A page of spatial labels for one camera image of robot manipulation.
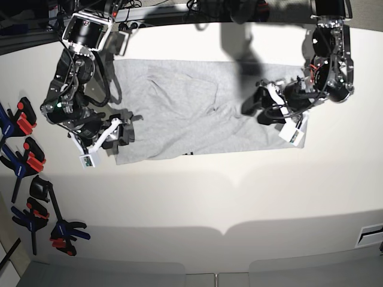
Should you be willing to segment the top blue red bar clamp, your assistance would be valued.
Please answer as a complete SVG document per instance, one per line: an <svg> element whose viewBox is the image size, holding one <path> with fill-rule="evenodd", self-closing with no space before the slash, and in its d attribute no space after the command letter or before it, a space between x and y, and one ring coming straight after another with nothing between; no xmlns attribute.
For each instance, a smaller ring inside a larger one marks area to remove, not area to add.
<svg viewBox="0 0 383 287"><path fill-rule="evenodd" d="M27 97L22 97L17 103L17 111L5 110L1 105L1 147L8 138L22 138L32 133L37 125L37 116Z"/></svg>

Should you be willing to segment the white label with black mark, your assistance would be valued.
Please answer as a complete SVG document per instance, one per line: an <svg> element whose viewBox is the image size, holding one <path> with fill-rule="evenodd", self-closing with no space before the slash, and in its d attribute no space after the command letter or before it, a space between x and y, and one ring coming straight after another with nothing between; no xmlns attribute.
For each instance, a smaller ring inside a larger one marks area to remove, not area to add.
<svg viewBox="0 0 383 287"><path fill-rule="evenodd" d="M363 248L382 243L382 224L362 227L355 248Z"/></svg>

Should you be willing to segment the grey T-shirt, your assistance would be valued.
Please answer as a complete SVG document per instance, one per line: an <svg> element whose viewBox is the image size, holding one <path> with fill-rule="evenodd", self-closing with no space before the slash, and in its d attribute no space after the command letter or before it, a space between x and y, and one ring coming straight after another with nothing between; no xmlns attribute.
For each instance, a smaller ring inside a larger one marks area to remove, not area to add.
<svg viewBox="0 0 383 287"><path fill-rule="evenodd" d="M262 79L298 77L298 66L255 62L112 60L110 107L139 117L134 142L120 147L118 165L181 155L289 148L274 125L241 106Z"/></svg>

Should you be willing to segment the lower left blue bar clamp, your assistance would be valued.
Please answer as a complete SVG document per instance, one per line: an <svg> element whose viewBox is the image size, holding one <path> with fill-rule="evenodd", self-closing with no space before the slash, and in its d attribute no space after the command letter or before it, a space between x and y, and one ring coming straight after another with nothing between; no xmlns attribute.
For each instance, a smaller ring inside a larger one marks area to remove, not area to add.
<svg viewBox="0 0 383 287"><path fill-rule="evenodd" d="M46 227L50 214L48 210L35 198L28 197L26 201L28 210L22 211L15 206L11 207L12 220L28 229L31 233L32 254L37 255L37 231Z"/></svg>

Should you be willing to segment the blue red bar clamp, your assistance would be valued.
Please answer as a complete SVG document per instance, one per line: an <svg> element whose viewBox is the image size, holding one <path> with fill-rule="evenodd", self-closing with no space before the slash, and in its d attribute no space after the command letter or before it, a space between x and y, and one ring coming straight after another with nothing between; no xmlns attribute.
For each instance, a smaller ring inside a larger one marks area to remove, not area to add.
<svg viewBox="0 0 383 287"><path fill-rule="evenodd" d="M37 125L37 116L27 97L22 97L17 103L17 111L5 110L1 105L1 147L8 138L22 138L32 133Z"/></svg>
<svg viewBox="0 0 383 287"><path fill-rule="evenodd" d="M6 144L2 146L1 163L11 169L16 176L11 202L15 203L19 193L20 184L25 177L37 175L44 169L45 154L37 142L28 136L23 144L24 153L13 152Z"/></svg>

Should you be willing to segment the black flat bar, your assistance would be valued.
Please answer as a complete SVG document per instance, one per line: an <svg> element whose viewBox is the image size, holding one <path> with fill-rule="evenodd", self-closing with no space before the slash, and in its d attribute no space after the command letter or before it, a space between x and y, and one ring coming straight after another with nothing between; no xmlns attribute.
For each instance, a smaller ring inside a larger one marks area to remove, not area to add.
<svg viewBox="0 0 383 287"><path fill-rule="evenodd" d="M5 256L3 257L1 263L0 263L0 270L2 270L2 268L5 266L5 264L10 260L10 257L12 256L12 254L14 253L14 251L18 248L19 244L21 243L21 240L20 238L18 238L14 244L12 245L12 247L10 248L10 250L5 254Z"/></svg>

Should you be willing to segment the long black bar clamp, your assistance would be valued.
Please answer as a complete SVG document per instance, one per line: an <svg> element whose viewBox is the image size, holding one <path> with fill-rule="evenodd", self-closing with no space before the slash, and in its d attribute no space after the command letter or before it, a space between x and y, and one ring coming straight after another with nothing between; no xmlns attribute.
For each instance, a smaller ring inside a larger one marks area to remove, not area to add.
<svg viewBox="0 0 383 287"><path fill-rule="evenodd" d="M52 247L56 248L71 257L77 255L77 250L72 242L78 238L90 240L90 234L84 230L87 228L86 223L78 221L67 221L63 218L59 209L56 195L54 193L53 184L36 175L30 185L30 196L36 200L51 203L54 214L56 215L56 223L50 234Z"/></svg>

